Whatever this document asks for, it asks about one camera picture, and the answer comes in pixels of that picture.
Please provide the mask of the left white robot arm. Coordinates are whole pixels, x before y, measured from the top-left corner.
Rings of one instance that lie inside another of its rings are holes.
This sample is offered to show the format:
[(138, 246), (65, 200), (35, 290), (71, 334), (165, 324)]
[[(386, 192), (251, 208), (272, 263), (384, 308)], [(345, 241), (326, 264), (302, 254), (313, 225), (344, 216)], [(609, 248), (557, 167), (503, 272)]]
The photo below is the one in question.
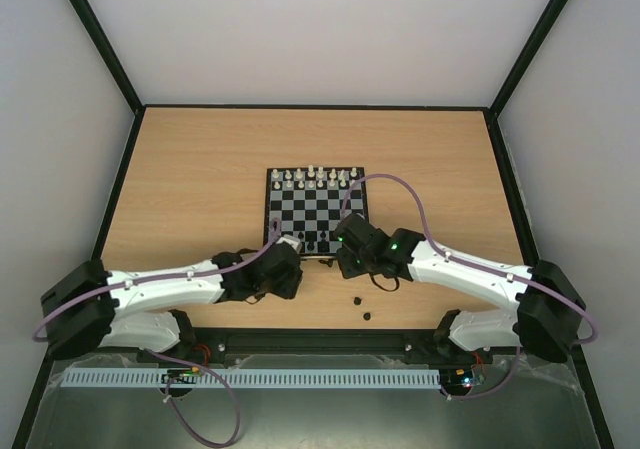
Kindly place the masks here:
[(41, 297), (43, 319), (32, 338), (54, 360), (102, 348), (166, 353), (192, 345), (185, 305), (289, 300), (302, 280), (301, 242), (283, 236), (256, 252), (222, 252), (181, 268), (108, 271), (101, 260), (80, 264)]

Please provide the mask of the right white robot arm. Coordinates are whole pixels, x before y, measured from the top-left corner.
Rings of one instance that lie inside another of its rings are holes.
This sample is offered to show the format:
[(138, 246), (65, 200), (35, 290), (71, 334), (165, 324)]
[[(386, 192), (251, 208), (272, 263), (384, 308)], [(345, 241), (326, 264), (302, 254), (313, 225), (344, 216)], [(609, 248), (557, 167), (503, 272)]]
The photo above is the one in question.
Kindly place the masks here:
[(485, 347), (520, 347), (553, 363), (567, 360), (577, 342), (586, 305), (564, 272), (540, 260), (508, 265), (441, 246), (425, 235), (399, 228), (392, 235), (358, 214), (337, 226), (337, 259), (346, 279), (367, 274), (394, 281), (431, 283), (492, 304), (492, 309), (450, 310), (436, 348), (455, 361)]

